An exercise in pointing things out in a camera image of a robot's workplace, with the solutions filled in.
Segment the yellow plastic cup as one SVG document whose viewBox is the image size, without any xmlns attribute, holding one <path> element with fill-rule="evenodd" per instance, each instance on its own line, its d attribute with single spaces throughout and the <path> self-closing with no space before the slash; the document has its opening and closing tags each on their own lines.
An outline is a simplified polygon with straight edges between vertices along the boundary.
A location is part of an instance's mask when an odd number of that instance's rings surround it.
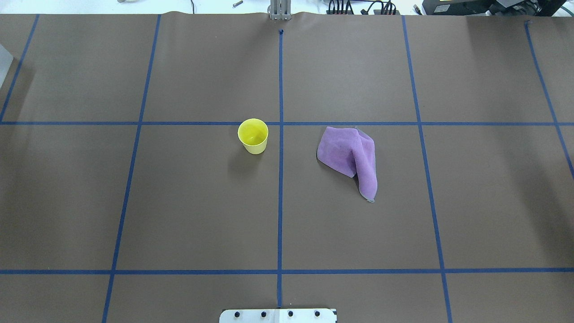
<svg viewBox="0 0 574 323">
<path fill-rule="evenodd" d="M 248 153 L 259 155 L 266 149 L 269 129 L 261 119 L 250 118 L 239 125 L 237 135 Z"/>
</svg>

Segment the purple microfiber cloth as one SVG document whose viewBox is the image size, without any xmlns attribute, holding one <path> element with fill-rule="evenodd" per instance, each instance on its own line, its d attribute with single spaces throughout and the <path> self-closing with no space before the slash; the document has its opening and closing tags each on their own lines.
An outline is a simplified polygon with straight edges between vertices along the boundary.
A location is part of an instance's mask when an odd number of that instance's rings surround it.
<svg viewBox="0 0 574 323">
<path fill-rule="evenodd" d="M 359 194 L 373 203 L 378 190 L 375 143 L 356 127 L 326 127 L 316 157 L 329 168 L 357 179 Z"/>
</svg>

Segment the translucent white storage box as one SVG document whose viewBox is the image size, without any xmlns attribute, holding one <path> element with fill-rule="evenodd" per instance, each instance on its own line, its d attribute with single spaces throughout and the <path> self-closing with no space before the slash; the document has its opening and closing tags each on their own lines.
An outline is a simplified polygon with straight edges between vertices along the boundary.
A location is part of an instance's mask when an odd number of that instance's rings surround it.
<svg viewBox="0 0 574 323">
<path fill-rule="evenodd" d="M 13 55 L 0 44 L 0 86 L 4 84 L 13 61 Z"/>
</svg>

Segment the black power strip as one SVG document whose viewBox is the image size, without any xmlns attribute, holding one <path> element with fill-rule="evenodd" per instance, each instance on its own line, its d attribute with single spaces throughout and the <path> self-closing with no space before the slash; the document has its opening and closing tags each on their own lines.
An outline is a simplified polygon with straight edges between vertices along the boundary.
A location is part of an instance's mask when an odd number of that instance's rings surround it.
<svg viewBox="0 0 574 323">
<path fill-rule="evenodd" d="M 327 15 L 398 16 L 392 0 L 323 0 Z"/>
</svg>

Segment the black laptop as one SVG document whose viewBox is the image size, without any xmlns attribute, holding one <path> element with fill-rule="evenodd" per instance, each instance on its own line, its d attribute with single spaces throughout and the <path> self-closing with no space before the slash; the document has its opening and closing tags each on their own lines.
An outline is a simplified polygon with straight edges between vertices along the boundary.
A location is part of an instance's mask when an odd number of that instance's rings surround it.
<svg viewBox="0 0 574 323">
<path fill-rule="evenodd" d="M 471 16 L 485 13 L 496 0 L 423 0 L 427 16 Z"/>
</svg>

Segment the aluminium frame post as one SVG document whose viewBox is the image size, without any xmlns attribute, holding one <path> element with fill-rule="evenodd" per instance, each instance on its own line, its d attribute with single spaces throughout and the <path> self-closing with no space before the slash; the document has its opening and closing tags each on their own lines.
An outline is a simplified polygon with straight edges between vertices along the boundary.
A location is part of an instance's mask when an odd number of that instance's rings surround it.
<svg viewBox="0 0 574 323">
<path fill-rule="evenodd" d="M 272 21 L 291 20 L 291 0 L 271 0 L 267 9 Z"/>
</svg>

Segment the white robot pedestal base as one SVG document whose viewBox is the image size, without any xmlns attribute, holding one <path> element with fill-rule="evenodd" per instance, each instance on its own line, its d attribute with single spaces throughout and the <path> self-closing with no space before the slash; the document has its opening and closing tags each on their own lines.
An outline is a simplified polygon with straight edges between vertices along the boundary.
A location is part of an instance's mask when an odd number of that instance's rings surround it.
<svg viewBox="0 0 574 323">
<path fill-rule="evenodd" d="M 220 323 L 336 323 L 337 311 L 328 308 L 229 309 Z"/>
</svg>

